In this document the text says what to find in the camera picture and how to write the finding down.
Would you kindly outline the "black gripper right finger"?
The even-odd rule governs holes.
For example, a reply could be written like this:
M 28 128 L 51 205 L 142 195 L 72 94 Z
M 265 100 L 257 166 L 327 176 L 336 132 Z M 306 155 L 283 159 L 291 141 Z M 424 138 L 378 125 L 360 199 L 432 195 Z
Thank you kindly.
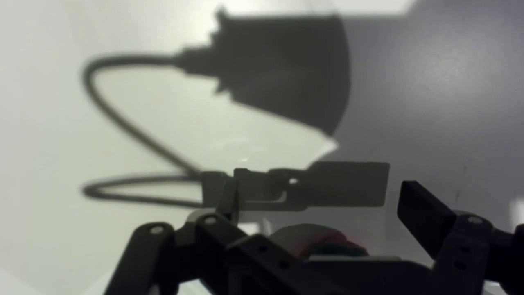
M 401 184 L 396 215 L 434 259 L 427 295 L 481 295 L 486 282 L 524 295 L 524 225 L 508 233 L 483 217 L 457 214 L 416 181 Z

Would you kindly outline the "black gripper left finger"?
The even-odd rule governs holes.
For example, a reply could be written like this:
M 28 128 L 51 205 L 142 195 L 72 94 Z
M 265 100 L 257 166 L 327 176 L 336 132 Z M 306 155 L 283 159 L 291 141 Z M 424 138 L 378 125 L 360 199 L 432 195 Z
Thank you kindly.
M 103 295 L 180 295 L 198 281 L 211 295 L 426 295 L 431 271 L 401 259 L 300 259 L 216 214 L 137 227 Z

